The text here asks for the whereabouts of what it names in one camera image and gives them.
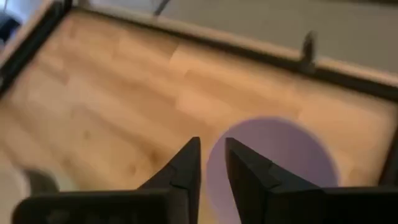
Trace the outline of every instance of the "purple circle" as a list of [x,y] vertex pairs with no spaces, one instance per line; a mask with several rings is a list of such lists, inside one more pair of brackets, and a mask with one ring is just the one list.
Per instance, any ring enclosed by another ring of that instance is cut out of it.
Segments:
[[226,171],[225,138],[235,138],[278,166],[315,185],[338,186],[333,161],[310,132],[282,118],[243,121],[217,140],[206,165],[208,196],[221,223],[240,223]]

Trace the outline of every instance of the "wooden floor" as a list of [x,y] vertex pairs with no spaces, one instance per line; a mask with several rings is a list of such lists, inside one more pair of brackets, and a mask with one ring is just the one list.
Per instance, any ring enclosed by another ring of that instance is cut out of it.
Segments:
[[[204,165],[223,131],[255,116],[313,131],[341,185],[377,183],[397,125],[386,101],[72,12],[0,102],[0,150],[63,169],[82,190],[135,189],[192,136],[201,137]],[[202,191],[200,221],[215,223]]]

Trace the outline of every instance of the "laminate floor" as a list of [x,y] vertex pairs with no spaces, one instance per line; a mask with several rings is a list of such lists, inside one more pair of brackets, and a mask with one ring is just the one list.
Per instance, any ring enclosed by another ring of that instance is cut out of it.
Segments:
[[[0,102],[0,150],[82,190],[135,189],[200,136],[204,182],[218,136],[256,116],[313,131],[345,186],[377,184],[397,125],[389,102],[73,11]],[[216,223],[202,192],[200,223]]]

